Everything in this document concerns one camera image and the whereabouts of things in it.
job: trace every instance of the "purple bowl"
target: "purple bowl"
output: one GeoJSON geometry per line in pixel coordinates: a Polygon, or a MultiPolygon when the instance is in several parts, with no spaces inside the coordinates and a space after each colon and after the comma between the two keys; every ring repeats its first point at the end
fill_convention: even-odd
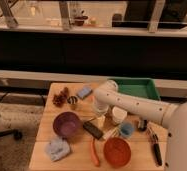
{"type": "Polygon", "coordinates": [[[59,114],[53,123],[54,132],[63,138],[72,137],[81,126],[79,117],[73,112],[59,114]]]}

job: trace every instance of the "wooden table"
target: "wooden table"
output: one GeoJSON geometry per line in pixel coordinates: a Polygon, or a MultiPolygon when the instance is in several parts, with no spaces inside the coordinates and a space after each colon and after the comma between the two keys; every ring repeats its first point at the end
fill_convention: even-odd
{"type": "MultiPolygon", "coordinates": [[[[75,92],[81,89],[84,83],[53,83],[50,87],[47,103],[42,116],[42,120],[39,126],[39,131],[36,137],[36,142],[33,149],[33,154],[30,161],[29,169],[31,171],[73,171],[73,170],[117,170],[112,168],[103,156],[103,145],[104,141],[96,141],[96,150],[101,161],[100,167],[95,167],[91,161],[90,157],[90,141],[91,135],[84,131],[82,128],[78,131],[77,135],[73,139],[70,139],[72,153],[66,158],[60,161],[52,162],[50,158],[45,153],[46,144],[53,138],[56,134],[53,131],[52,123],[55,117],[64,111],[71,111],[68,104],[64,104],[62,108],[56,107],[52,103],[54,94],[59,94],[59,92],[64,88],[68,87],[70,90],[70,95],[75,95],[75,92]]],[[[89,83],[93,89],[96,88],[99,83],[89,83]]],[[[74,111],[78,114],[81,120],[87,120],[95,116],[92,111],[92,95],[88,96],[85,100],[79,100],[78,108],[74,111]]],[[[138,117],[134,115],[129,115],[127,120],[133,123],[137,123],[138,117]]],[[[165,150],[166,150],[166,138],[167,132],[160,126],[153,123],[153,130],[158,134],[159,144],[162,153],[162,159],[164,163],[165,150]]],[[[104,131],[112,127],[110,119],[106,119],[104,131]]],[[[163,166],[158,167],[155,162],[155,158],[152,152],[151,143],[149,142],[149,136],[147,133],[140,133],[135,131],[133,135],[127,139],[130,145],[132,156],[130,162],[119,168],[118,170],[127,171],[161,171],[164,170],[163,166]]]]}

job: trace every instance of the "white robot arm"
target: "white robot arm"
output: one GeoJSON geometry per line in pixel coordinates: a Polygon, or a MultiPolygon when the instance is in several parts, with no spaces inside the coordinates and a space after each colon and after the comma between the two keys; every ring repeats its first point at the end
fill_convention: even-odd
{"type": "Polygon", "coordinates": [[[98,115],[109,106],[118,106],[168,129],[165,171],[187,171],[187,103],[171,103],[120,94],[109,80],[94,90],[94,109],[98,115]]]}

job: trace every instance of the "green plastic bin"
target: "green plastic bin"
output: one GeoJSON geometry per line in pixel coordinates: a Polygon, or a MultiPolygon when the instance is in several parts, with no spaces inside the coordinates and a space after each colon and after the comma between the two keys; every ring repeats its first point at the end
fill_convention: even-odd
{"type": "Polygon", "coordinates": [[[160,100],[155,84],[150,78],[111,78],[119,86],[119,92],[131,96],[160,100]]]}

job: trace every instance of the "blue cup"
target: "blue cup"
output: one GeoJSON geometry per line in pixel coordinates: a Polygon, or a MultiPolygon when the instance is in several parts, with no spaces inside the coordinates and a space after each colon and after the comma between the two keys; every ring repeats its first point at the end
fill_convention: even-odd
{"type": "Polygon", "coordinates": [[[119,133],[123,138],[130,137],[134,132],[134,127],[129,122],[123,122],[119,126],[119,133]]]}

